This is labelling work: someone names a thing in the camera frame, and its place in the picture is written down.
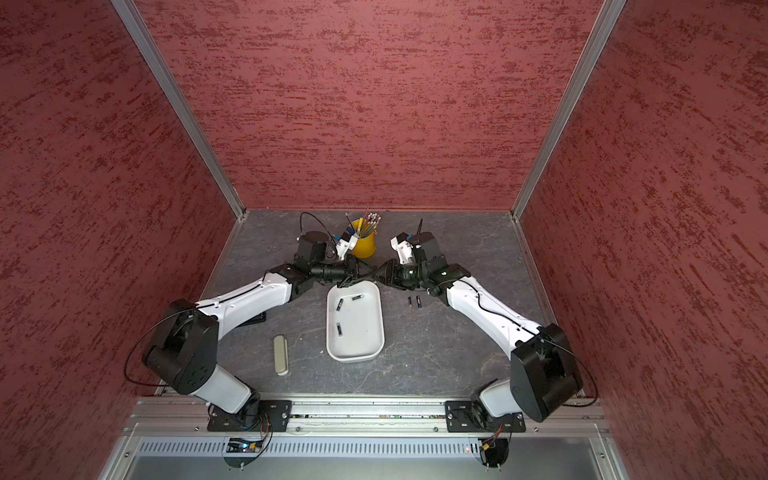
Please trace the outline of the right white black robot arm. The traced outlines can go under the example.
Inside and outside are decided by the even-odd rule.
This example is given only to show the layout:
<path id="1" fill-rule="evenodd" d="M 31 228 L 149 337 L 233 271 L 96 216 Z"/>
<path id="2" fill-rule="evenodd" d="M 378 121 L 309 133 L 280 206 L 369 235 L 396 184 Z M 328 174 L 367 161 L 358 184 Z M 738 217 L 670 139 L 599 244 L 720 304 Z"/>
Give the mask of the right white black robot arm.
<path id="1" fill-rule="evenodd" d="M 577 358 L 564 330 L 550 323 L 542 326 L 517 313 L 485 289 L 458 264 L 436 270 L 425 266 L 385 262 L 373 278 L 400 290 L 419 290 L 438 298 L 477 325 L 509 359 L 507 398 L 494 409 L 494 417 L 521 412 L 541 423 L 583 387 Z"/>

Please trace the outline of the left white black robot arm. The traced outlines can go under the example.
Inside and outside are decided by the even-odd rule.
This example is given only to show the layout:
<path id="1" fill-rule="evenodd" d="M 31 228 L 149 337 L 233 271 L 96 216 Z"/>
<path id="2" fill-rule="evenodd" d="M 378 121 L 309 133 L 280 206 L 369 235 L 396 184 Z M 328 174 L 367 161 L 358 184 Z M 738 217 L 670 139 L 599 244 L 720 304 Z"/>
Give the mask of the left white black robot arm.
<path id="1" fill-rule="evenodd" d="M 297 299 L 316 282 L 356 287 L 348 296 L 368 292 L 373 286 L 342 263 L 306 269 L 282 264 L 223 295 L 196 303 L 174 302 L 150 332 L 142 363 L 177 393 L 195 396 L 243 423 L 253 422 L 259 416 L 260 395 L 218 365 L 219 341 L 267 311 Z"/>

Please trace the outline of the white oval storage tray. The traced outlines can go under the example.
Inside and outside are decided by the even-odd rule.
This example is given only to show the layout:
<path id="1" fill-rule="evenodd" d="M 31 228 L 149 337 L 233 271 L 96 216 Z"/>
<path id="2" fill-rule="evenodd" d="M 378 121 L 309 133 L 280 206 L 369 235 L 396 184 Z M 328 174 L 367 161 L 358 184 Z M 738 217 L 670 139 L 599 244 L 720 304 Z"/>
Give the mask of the white oval storage tray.
<path id="1" fill-rule="evenodd" d="M 363 294 L 360 300 L 351 297 Z M 340 311 L 336 311 L 340 299 Z M 337 333 L 340 324 L 343 335 Z M 371 281 L 352 287 L 332 287 L 326 302 L 326 350 L 340 363 L 357 363 L 375 359 L 385 345 L 383 310 L 380 290 Z"/>

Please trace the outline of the yellow pencil cup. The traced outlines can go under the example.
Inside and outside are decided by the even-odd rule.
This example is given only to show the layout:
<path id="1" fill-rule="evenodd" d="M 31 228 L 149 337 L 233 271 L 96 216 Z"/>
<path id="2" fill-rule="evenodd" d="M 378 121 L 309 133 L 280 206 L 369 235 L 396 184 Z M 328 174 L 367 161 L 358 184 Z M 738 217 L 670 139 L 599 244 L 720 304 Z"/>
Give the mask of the yellow pencil cup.
<path id="1" fill-rule="evenodd" d="M 360 259 L 371 257 L 376 251 L 375 244 L 376 233 L 363 239 L 359 239 L 356 247 L 352 250 L 354 256 Z"/>

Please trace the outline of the coloured pencils bundle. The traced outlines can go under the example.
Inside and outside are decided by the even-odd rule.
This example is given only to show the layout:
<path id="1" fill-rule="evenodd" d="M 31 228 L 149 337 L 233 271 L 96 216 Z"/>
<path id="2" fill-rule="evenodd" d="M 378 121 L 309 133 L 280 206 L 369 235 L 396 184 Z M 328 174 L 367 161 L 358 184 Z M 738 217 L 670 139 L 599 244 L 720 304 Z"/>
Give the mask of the coloured pencils bundle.
<path id="1" fill-rule="evenodd" d="M 356 236 L 358 239 L 367 238 L 376 233 L 377 227 L 381 221 L 381 215 L 374 212 L 367 212 L 358 220 L 348 220 L 347 232 Z"/>

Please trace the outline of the beige oblong case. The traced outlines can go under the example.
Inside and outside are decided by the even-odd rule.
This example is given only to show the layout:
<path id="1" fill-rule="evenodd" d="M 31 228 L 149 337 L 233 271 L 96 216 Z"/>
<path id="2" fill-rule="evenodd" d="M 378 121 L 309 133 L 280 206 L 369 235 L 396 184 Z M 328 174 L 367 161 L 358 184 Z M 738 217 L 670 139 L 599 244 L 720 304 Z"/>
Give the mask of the beige oblong case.
<path id="1" fill-rule="evenodd" d="M 285 376 L 289 373 L 288 342 L 287 338 L 278 334 L 273 339 L 273 359 L 274 369 L 278 376 Z"/>

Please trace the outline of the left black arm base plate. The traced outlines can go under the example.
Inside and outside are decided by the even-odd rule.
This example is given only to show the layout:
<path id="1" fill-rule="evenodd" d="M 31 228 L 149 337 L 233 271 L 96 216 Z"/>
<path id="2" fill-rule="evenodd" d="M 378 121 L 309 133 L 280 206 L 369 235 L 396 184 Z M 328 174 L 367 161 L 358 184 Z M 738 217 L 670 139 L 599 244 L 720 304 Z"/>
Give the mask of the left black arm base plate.
<path id="1" fill-rule="evenodd" d="M 213 404 L 208 405 L 208 432 L 270 433 L 285 432 L 291 416 L 290 400 L 251 400 L 239 411 L 229 413 Z"/>

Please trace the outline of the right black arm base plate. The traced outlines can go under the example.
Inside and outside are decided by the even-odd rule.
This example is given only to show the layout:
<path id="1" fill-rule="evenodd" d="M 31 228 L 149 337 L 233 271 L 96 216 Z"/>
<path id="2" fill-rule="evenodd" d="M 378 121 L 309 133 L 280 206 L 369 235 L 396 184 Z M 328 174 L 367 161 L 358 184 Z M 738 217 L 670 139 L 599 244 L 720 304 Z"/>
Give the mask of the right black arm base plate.
<path id="1" fill-rule="evenodd" d="M 444 403 L 447 430 L 450 433 L 524 433 L 521 413 L 493 417 L 478 401 L 454 400 Z"/>

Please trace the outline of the aluminium front rail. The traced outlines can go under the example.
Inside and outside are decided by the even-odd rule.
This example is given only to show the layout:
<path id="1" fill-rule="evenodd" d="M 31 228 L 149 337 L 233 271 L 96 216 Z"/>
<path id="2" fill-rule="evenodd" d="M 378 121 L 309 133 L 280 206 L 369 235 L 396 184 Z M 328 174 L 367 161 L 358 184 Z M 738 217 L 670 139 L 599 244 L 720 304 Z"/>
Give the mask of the aluminium front rail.
<path id="1" fill-rule="evenodd" d="M 451 398 L 419 396 L 279 396 L 291 403 L 277 415 L 277 425 L 258 427 L 257 434 L 277 437 L 439 437 L 490 435 L 476 430 L 454 412 Z M 200 400 L 178 395 L 142 397 L 121 428 L 123 436 L 210 436 L 208 407 Z M 530 438 L 611 438 L 602 407 L 564 407 L 542 423 L 522 413 L 505 421 L 507 429 Z"/>

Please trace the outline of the right aluminium corner post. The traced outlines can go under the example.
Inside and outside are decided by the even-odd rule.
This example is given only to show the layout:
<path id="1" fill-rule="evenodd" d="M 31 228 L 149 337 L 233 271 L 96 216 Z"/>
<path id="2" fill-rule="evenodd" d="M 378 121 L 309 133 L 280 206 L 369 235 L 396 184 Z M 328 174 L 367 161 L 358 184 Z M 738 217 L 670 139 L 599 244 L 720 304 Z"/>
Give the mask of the right aluminium corner post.
<path id="1" fill-rule="evenodd" d="M 534 190 L 549 163 L 551 155 L 578 104 L 625 5 L 625 0 L 605 0 L 602 2 L 594 25 L 555 110 L 550 126 L 511 210 L 511 218 L 517 224 L 520 224 L 522 221 L 524 211 L 532 198 Z"/>

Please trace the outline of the aluminium corner post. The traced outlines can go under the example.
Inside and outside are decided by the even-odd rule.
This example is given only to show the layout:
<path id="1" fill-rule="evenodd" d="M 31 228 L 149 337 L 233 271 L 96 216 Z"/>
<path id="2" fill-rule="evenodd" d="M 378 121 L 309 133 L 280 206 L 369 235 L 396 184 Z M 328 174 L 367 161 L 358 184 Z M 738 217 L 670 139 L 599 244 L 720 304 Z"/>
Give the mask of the aluminium corner post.
<path id="1" fill-rule="evenodd" d="M 232 209 L 235 218 L 238 222 L 242 222 L 247 209 L 183 95 L 159 47 L 152 38 L 136 3 L 128 0 L 112 0 L 111 4 Z"/>
<path id="2" fill-rule="evenodd" d="M 605 0 L 602 2 L 594 25 L 555 110 L 550 126 L 511 210 L 511 218 L 517 224 L 520 224 L 522 221 L 524 211 L 532 198 L 534 190 L 549 163 L 551 155 L 578 104 L 625 5 L 625 0 Z"/>

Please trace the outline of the left aluminium corner post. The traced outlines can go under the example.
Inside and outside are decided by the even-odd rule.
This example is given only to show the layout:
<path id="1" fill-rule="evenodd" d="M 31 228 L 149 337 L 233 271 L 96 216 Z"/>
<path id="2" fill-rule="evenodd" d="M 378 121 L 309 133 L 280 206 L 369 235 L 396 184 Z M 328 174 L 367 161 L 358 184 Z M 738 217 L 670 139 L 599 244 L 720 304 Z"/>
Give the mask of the left aluminium corner post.
<path id="1" fill-rule="evenodd" d="M 152 38 L 136 3 L 128 0 L 112 0 L 111 4 L 232 209 L 235 218 L 238 222 L 242 222 L 247 209 L 183 95 L 159 47 Z"/>

